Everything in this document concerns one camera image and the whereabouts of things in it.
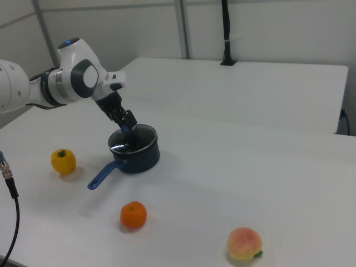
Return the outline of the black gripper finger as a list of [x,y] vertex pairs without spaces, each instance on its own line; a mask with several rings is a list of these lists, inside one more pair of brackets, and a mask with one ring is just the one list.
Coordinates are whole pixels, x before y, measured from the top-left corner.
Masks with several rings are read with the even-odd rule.
[[122,113],[122,122],[129,130],[134,130],[137,125],[137,120],[131,110]]
[[125,110],[122,108],[114,109],[110,112],[112,121],[114,121],[119,126],[123,126],[125,124]]

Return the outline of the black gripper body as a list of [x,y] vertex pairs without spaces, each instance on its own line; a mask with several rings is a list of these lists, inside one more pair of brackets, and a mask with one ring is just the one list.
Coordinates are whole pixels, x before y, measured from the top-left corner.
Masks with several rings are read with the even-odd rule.
[[112,110],[122,108],[121,102],[122,98],[118,93],[111,93],[108,96],[95,101],[96,105],[107,117],[111,117],[110,112]]

